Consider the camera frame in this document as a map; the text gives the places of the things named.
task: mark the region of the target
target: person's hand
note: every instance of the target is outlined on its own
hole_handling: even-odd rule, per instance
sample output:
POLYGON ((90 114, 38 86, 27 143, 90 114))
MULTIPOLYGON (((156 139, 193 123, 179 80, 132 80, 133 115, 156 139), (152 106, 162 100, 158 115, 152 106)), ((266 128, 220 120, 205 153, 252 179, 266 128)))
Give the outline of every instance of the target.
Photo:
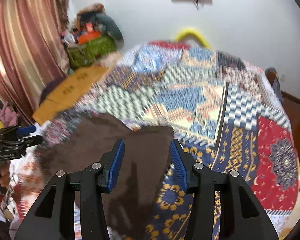
POLYGON ((0 168, 0 185, 2 187, 8 187, 10 182, 10 172, 9 172, 10 161, 6 161, 0 168))

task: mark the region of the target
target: pink curtain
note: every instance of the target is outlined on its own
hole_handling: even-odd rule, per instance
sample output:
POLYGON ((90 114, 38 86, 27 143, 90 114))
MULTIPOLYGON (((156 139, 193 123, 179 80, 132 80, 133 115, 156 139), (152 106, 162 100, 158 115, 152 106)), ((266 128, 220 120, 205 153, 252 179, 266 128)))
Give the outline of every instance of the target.
POLYGON ((42 90, 69 68, 60 33, 68 0, 0 0, 0 98, 33 123, 42 90))

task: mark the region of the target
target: metal screw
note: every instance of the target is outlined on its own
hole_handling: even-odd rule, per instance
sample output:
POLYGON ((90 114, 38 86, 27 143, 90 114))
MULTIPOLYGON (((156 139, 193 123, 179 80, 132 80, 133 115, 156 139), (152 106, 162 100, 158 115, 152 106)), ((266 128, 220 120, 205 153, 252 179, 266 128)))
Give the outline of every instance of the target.
POLYGON ((201 170, 201 169, 203 169, 203 164, 202 164, 202 163, 195 163, 195 164, 194 164, 194 167, 195 167, 196 169, 198 169, 198 170, 201 170))
POLYGON ((230 175, 231 175, 232 177, 238 177, 238 176, 239 176, 239 172, 237 172, 237 171, 235 171, 235 170, 232 170, 232 171, 230 171, 230 175))
POLYGON ((65 171, 64 171, 64 170, 57 171, 57 173, 56 173, 56 175, 57 175, 58 177, 62 177, 64 174, 65 174, 65 171))
POLYGON ((92 164, 92 168, 95 169, 95 170, 99 169, 100 167, 101 167, 100 163, 93 163, 92 164))

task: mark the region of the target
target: yellow arch object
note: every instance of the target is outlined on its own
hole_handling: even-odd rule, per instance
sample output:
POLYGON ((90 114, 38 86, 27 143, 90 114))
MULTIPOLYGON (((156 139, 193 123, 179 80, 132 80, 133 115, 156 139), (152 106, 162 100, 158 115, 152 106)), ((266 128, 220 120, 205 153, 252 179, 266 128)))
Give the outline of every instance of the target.
POLYGON ((207 49, 211 49, 211 46, 209 42, 205 39, 205 37, 203 37, 201 33, 199 33, 196 29, 193 28, 186 28, 182 30, 181 32, 178 33, 178 35, 175 37, 174 40, 179 42, 189 36, 196 38, 197 41, 199 41, 203 47, 207 49))

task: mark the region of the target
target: green storage bin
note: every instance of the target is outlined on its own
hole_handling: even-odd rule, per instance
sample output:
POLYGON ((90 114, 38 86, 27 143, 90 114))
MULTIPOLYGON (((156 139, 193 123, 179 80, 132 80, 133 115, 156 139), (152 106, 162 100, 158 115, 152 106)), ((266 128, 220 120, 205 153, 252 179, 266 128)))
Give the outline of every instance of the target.
POLYGON ((86 44, 75 48, 68 48, 68 56, 72 69, 90 66, 96 58, 115 51, 114 41, 109 36, 100 36, 86 44))

